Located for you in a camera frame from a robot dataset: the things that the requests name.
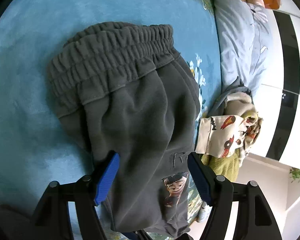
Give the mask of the dark grey sweatpants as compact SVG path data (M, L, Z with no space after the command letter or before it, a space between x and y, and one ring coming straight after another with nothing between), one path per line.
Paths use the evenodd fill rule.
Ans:
M185 233L199 87L172 26L92 25L66 42L47 74L58 119L94 167L111 152L120 157L104 202L112 229Z

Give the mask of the olive green knit sweater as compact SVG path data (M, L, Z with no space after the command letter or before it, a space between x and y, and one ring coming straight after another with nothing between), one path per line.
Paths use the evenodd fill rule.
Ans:
M201 161L209 166L216 175L222 175L231 182L235 182L239 174L239 149L226 158L216 158L211 155L202 154Z

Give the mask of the green potted plant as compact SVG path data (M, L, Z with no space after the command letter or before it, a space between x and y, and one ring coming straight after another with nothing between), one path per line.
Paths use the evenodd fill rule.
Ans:
M294 181L299 182L300 181L300 169L295 168L295 167L291 167L290 171L289 171L289 175L290 175L290 178L291 178L292 182L294 182Z

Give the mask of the teal floral bed blanket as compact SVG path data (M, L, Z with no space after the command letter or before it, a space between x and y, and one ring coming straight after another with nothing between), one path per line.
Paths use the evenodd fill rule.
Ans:
M48 182L107 166L96 169L63 128L47 74L69 39L105 22L172 26L174 48L199 87L197 118L220 93L213 0L13 0L0 19L0 239L53 239L30 222ZM104 202L97 213L107 238L123 239Z

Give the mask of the beige cartoon print garment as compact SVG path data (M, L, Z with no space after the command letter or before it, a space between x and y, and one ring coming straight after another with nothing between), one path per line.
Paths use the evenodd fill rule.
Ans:
M195 152L229 158L239 150L239 158L244 159L258 138L263 119L246 93L229 94L222 104L223 113L200 119Z

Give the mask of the white black wardrobe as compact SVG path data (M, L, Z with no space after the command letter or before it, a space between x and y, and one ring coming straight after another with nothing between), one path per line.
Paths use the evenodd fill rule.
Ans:
M253 153L300 169L300 17L266 14L273 46L254 98L263 124Z

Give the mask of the light blue floral quilt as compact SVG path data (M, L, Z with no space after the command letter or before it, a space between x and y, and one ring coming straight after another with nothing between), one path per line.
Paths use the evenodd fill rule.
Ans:
M213 0L221 54L222 91L251 97L261 84L272 48L267 10L260 2Z

